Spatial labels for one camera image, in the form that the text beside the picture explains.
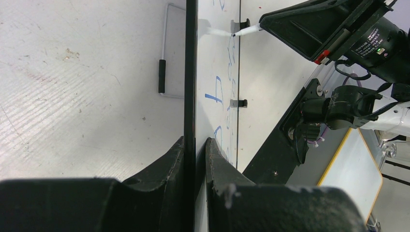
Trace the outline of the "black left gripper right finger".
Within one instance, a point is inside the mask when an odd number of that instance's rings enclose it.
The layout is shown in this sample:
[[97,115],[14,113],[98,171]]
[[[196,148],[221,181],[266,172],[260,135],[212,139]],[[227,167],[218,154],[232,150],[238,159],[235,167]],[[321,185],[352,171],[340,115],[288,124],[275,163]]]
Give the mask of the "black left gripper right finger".
[[366,224],[341,189],[257,185],[205,144],[208,229],[211,232],[365,232]]

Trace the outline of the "white blue whiteboard marker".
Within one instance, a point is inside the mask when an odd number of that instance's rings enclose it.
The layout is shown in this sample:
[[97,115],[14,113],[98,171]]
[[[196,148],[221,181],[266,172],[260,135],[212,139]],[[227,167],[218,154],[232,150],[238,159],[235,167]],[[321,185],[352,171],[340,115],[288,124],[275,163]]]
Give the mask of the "white blue whiteboard marker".
[[232,34],[232,37],[244,36],[244,35],[259,32],[259,31],[262,31],[262,30],[263,29],[260,27],[260,24],[256,24],[256,25],[253,25],[253,26],[250,26],[250,27],[239,30],[238,32]]

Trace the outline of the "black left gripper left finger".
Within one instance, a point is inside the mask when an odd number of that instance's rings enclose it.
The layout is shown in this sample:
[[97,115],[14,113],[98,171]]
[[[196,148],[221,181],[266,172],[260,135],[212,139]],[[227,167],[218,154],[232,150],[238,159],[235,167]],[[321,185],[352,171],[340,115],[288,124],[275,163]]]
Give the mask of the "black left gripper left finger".
[[3,232],[180,232],[183,144],[114,178],[11,179],[0,183]]

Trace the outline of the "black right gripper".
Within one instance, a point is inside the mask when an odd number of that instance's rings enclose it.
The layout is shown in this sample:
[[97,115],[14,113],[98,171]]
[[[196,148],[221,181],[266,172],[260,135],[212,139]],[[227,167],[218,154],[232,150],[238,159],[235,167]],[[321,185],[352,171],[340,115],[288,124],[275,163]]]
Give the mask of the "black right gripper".
[[409,34],[384,17],[383,0],[308,0],[265,13],[260,27],[316,64],[334,62],[356,81],[372,75],[393,84],[410,82]]

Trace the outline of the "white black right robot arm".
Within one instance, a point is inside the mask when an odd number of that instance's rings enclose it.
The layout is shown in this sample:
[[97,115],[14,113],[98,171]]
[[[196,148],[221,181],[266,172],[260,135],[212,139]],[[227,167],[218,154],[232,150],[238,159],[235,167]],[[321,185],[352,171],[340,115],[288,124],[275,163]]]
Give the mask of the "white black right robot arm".
[[377,90],[337,87],[330,98],[314,93],[313,81],[290,107],[284,133],[306,138],[310,124],[330,129],[358,128],[410,99],[410,37],[385,18],[392,3],[384,0],[308,0],[266,13],[260,27],[304,58],[320,65],[357,64],[366,75],[384,81]]

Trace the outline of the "black framed whiteboard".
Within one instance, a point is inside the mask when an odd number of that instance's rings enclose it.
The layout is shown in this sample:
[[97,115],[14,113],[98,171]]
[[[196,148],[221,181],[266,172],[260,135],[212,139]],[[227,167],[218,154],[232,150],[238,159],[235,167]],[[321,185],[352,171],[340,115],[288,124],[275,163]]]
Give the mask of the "black framed whiteboard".
[[238,166],[239,0],[186,2],[184,77],[185,232],[208,230],[202,156],[208,138]]

